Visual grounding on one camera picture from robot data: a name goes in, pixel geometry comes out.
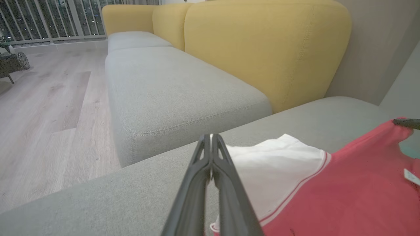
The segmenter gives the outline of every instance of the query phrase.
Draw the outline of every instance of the pink fabric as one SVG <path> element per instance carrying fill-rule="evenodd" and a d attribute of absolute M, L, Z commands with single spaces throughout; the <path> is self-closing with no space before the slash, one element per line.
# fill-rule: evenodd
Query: pink fabric
<path fill-rule="evenodd" d="M 386 122 L 332 154 L 280 214 L 266 236 L 420 235 L 420 160 L 401 153 L 412 130 Z"/>

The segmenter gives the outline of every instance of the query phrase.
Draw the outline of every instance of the seam stitching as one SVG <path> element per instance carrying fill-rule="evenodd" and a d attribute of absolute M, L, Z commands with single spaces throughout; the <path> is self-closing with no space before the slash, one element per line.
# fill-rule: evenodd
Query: seam stitching
<path fill-rule="evenodd" d="M 281 108 L 283 108 L 284 105 L 286 104 L 287 97 L 289 96 L 291 88 L 293 87 L 293 84 L 294 84 L 294 79 L 295 79 L 295 76 L 296 76 L 297 69 L 299 67 L 300 62 L 302 61 L 302 57 L 303 57 L 303 54 L 304 54 L 304 51 L 305 51 L 305 47 L 306 47 L 307 41 L 309 39 L 309 34 L 310 34 L 310 31 L 311 31 L 312 25 L 313 25 L 314 9 L 315 9 L 315 6 L 312 7 L 310 21 L 309 21 L 308 27 L 306 29 L 305 37 L 303 39 L 303 45 L 302 45 L 302 48 L 300 49 L 299 56 L 298 56 L 298 59 L 297 59 L 297 62 L 296 62 L 296 66 L 295 66 L 295 68 L 293 70 L 293 73 L 292 73 L 292 77 L 291 77 L 291 80 L 290 80 L 290 83 L 289 83 L 289 88 L 287 89 L 287 93 L 283 97 L 283 102 L 281 103 L 281 106 L 280 106 Z"/>
<path fill-rule="evenodd" d="M 127 132 L 129 132 L 129 133 L 131 133 L 131 134 L 133 134 L 135 136 L 154 136 L 156 134 L 162 134 L 162 133 L 165 133 L 165 132 L 168 132 L 168 131 L 171 131 L 171 130 L 174 130 L 174 129 L 177 129 L 177 128 L 180 128 L 180 127 L 183 127 L 183 126 L 189 126 L 189 125 L 192 125 L 192 124 L 197 123 L 199 121 L 206 121 L 206 120 L 209 120 L 209 119 L 211 119 L 213 117 L 223 115 L 225 113 L 229 113 L 229 112 L 233 112 L 233 111 L 237 111 L 237 110 L 241 110 L 241 109 L 244 109 L 245 110 L 245 109 L 247 109 L 249 107 L 256 106 L 256 105 L 259 105 L 259 104 L 265 103 L 265 102 L 267 102 L 267 100 L 264 100 L 264 101 L 261 101 L 261 102 L 258 102 L 258 103 L 252 104 L 252 105 L 240 107 L 240 108 L 237 108 L 237 109 L 228 110 L 228 111 L 225 111 L 225 112 L 222 112 L 222 113 L 218 113 L 218 114 L 215 114 L 215 115 L 211 115 L 211 116 L 208 116 L 208 117 L 201 117 L 201 118 L 198 118 L 198 119 L 195 119 L 195 120 L 191 120 L 191 121 L 188 121 L 188 122 L 183 123 L 183 124 L 180 124 L 180 125 L 170 126 L 170 127 L 164 128 L 164 129 L 156 130 L 156 131 L 150 131 L 150 132 L 147 132 L 147 133 L 137 133 L 137 132 L 134 132 L 134 131 L 132 131 L 131 129 L 129 129 L 126 126 L 125 122 L 122 119 L 120 119 L 120 120 L 122 121 L 121 122 L 122 127 Z"/>

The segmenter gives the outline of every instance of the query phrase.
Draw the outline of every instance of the chair leg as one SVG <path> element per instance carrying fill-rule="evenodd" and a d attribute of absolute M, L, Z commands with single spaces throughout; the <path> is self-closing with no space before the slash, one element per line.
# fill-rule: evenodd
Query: chair leg
<path fill-rule="evenodd" d="M 10 76 L 10 74 L 7 74 L 7 76 L 9 77 L 10 82 L 12 82 L 12 84 L 14 84 L 15 82 L 13 82 L 12 77 Z"/>

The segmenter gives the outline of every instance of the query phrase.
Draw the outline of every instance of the balcony railing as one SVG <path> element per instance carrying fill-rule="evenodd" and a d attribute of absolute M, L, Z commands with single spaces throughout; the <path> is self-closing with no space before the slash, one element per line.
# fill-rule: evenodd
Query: balcony railing
<path fill-rule="evenodd" d="M 108 4 L 159 0 L 0 0 L 0 30 L 11 44 L 105 38 L 102 8 Z"/>

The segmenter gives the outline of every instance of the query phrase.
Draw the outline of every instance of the white cloth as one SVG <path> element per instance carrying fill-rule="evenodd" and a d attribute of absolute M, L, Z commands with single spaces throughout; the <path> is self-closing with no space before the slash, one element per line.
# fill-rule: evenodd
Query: white cloth
<path fill-rule="evenodd" d="M 229 154 L 260 223 L 280 212 L 299 187 L 331 158 L 328 153 L 284 134 L 252 147 L 230 147 Z M 219 217 L 210 227 L 219 231 Z"/>

